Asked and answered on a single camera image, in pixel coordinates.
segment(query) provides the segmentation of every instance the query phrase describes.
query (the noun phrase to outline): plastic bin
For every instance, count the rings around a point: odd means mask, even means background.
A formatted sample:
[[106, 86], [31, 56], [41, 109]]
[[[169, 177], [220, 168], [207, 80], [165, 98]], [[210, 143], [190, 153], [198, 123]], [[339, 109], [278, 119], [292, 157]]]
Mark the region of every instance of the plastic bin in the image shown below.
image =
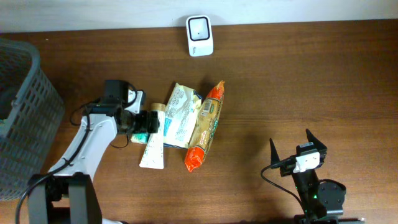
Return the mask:
[[39, 51], [0, 39], [0, 200], [20, 197], [40, 172], [64, 113]]

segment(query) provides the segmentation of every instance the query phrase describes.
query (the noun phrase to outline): wooden table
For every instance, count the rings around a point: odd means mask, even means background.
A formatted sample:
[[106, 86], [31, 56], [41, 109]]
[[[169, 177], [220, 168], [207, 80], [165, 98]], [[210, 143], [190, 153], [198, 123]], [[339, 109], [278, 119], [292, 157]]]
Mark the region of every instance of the wooden table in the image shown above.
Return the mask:
[[[175, 82], [206, 95], [225, 80], [220, 124], [204, 165], [189, 174], [185, 151], [165, 149], [165, 169], [138, 166], [145, 146], [109, 147], [94, 179], [103, 216], [131, 223], [232, 223], [291, 218], [293, 197], [260, 178], [269, 138], [281, 158], [307, 142], [329, 148], [319, 178], [347, 186], [344, 217], [398, 220], [398, 21], [218, 26], [215, 50], [191, 58], [185, 28], [3, 34], [33, 43], [41, 67], [65, 101], [66, 115], [43, 171], [77, 128], [72, 109], [103, 94], [105, 79], [166, 103]], [[114, 144], [123, 145], [120, 136]], [[266, 173], [295, 191], [291, 177]], [[0, 202], [12, 223], [16, 201]], [[27, 221], [27, 209], [22, 211]]]

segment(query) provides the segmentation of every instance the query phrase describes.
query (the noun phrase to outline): gray plastic basket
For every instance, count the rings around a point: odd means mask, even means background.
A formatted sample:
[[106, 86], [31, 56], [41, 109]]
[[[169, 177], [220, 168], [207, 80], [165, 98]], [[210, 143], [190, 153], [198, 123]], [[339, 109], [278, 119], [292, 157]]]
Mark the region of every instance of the gray plastic basket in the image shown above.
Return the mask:
[[64, 112], [39, 51], [0, 39], [0, 200], [20, 197], [40, 172]]

